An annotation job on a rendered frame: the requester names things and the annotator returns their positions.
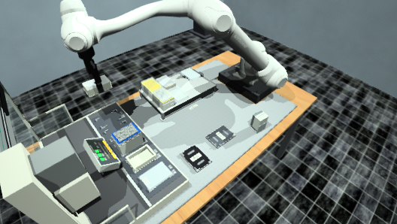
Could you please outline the white ready key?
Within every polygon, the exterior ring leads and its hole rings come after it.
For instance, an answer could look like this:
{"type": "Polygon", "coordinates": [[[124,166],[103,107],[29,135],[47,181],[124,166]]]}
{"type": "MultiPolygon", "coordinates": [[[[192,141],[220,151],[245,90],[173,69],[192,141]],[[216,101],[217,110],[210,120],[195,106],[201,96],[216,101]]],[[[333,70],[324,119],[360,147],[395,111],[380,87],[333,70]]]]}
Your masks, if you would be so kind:
{"type": "Polygon", "coordinates": [[[265,129],[268,120],[268,115],[265,114],[263,111],[259,111],[255,113],[251,120],[251,129],[255,133],[259,133],[263,129],[265,129]]]}

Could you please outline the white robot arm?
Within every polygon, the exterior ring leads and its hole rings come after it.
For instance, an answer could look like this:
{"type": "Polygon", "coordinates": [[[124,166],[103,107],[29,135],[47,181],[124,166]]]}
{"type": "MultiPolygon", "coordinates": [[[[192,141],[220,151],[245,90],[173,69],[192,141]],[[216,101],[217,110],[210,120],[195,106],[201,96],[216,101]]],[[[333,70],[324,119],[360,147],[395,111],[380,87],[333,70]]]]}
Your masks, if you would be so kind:
{"type": "Polygon", "coordinates": [[[262,43],[250,40],[235,23],[229,7],[219,0],[162,0],[112,20],[88,17],[81,0],[63,0],[60,2],[60,13],[63,43],[75,53],[82,53],[98,44],[103,37],[152,17],[189,17],[210,35],[225,41],[241,56],[240,66],[235,66],[239,71],[233,73],[233,77],[248,86],[261,80],[271,89],[279,89],[287,82],[286,69],[265,52],[262,43]]]}

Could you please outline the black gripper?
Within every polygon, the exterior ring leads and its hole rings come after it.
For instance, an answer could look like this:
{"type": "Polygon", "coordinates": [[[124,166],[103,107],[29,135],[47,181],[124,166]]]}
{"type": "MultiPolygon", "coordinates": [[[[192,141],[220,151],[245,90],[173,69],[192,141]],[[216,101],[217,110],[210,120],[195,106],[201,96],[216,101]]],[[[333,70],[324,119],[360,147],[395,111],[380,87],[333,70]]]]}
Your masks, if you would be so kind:
{"type": "Polygon", "coordinates": [[[94,59],[92,59],[92,57],[94,57],[94,55],[95,55],[93,46],[90,47],[88,50],[86,50],[82,53],[77,53],[77,54],[78,54],[79,58],[83,60],[84,65],[86,67],[86,71],[89,74],[90,80],[92,80],[92,79],[95,80],[94,83],[97,86],[98,93],[100,94],[100,93],[104,92],[104,89],[102,86],[102,79],[100,78],[95,61],[94,61],[94,59]]]}

